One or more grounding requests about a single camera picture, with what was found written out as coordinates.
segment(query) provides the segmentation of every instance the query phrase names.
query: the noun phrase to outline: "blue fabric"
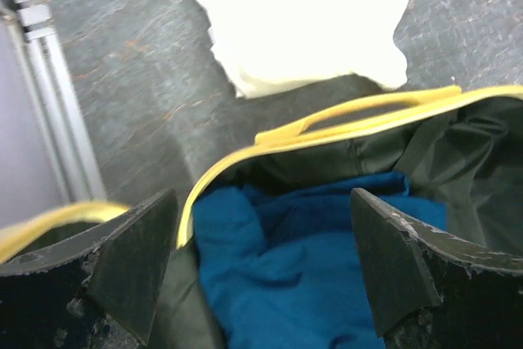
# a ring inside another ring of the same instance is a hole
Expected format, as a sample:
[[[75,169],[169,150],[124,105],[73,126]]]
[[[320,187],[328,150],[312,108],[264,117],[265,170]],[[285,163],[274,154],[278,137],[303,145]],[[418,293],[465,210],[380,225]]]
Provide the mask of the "blue fabric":
[[[199,278],[229,349],[384,348],[352,234],[357,187],[445,229],[445,206],[409,196],[398,172],[281,196],[227,186],[197,201]]]

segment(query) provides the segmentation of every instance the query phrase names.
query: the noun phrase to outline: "gray marble floor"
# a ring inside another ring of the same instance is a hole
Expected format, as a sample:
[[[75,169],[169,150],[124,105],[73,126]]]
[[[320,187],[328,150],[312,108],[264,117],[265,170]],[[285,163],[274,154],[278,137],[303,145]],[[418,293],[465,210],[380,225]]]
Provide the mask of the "gray marble floor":
[[[194,0],[50,4],[111,199],[135,204],[162,188],[183,199],[257,132],[378,92],[351,76],[235,99]],[[522,18],[523,0],[410,0],[395,33],[405,89],[523,83]]]

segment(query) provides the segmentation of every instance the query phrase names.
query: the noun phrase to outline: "blue towel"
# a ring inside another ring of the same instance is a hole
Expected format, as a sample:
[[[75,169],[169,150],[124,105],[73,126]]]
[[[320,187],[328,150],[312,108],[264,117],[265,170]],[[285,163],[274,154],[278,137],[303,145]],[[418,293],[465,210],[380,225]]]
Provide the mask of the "blue towel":
[[[357,187],[445,228],[445,207],[398,172],[281,196],[226,186],[193,207],[199,278],[229,349],[383,349],[352,234]]]

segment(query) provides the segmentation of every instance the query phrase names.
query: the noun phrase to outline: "yellow handle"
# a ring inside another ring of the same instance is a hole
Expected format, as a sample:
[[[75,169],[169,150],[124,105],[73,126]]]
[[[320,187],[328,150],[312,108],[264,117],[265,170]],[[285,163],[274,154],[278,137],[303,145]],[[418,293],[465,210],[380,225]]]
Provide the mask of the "yellow handle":
[[[0,263],[14,257],[52,228],[79,221],[102,223],[124,214],[128,209],[128,206],[105,201],[77,202],[3,228],[0,230]]]
[[[282,127],[275,128],[270,131],[260,132],[256,135],[255,143],[257,145],[281,142],[294,138],[303,134],[313,124],[323,122],[341,116],[350,114],[358,110],[368,110],[371,108],[378,108],[384,105],[406,104],[406,105],[421,105],[428,102],[438,101],[442,98],[451,96],[458,96],[461,94],[461,88],[456,85],[443,87],[440,89],[432,89],[421,92],[401,92],[401,93],[387,93],[376,96],[369,96],[344,102],[339,105],[332,106],[326,110],[321,110],[315,114],[306,116],[305,118],[296,120],[295,122],[286,124]]]

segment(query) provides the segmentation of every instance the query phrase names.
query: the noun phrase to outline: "black fabric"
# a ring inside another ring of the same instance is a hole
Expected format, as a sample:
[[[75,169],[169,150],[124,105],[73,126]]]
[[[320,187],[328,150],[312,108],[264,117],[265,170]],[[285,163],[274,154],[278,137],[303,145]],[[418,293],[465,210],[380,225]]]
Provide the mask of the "black fabric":
[[[523,101],[516,98],[489,98],[372,136],[266,154],[237,163],[217,181],[283,194],[388,172],[404,154],[413,195],[447,205],[450,233],[523,254]]]
[[[198,253],[191,240],[169,258],[148,348],[224,347],[220,327],[199,285]]]

